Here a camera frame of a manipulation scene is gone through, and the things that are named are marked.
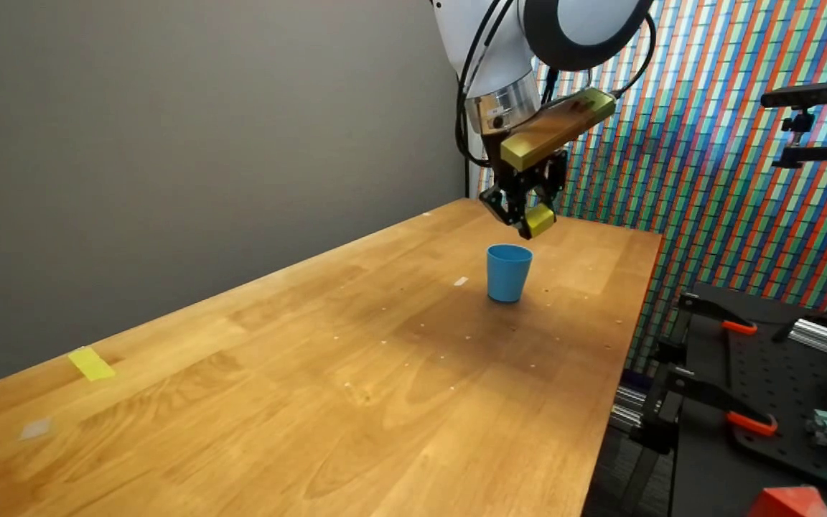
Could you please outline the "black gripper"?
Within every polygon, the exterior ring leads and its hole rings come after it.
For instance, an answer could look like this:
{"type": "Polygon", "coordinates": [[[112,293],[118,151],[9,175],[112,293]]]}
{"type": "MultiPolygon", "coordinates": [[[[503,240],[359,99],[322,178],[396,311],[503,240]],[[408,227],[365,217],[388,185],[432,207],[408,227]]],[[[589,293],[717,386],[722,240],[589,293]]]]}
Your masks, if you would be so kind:
{"type": "Polygon", "coordinates": [[[483,207],[503,224],[513,227],[516,217],[507,205],[521,214],[519,232],[540,237],[553,227],[557,195],[566,186],[566,152],[553,152],[540,163],[516,172],[510,163],[500,163],[496,186],[478,194],[483,207]]]}

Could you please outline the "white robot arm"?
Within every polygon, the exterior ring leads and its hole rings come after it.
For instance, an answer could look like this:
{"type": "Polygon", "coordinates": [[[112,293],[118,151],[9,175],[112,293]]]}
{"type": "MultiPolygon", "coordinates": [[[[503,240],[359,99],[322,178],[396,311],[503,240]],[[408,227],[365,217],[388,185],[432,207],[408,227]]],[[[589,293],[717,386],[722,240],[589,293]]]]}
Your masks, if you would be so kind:
{"type": "Polygon", "coordinates": [[[454,141],[494,181],[485,209],[521,240],[544,232],[566,191],[566,143],[603,123],[625,86],[553,95],[563,73],[592,76],[645,30],[651,0],[427,0],[454,66],[454,141]]]}

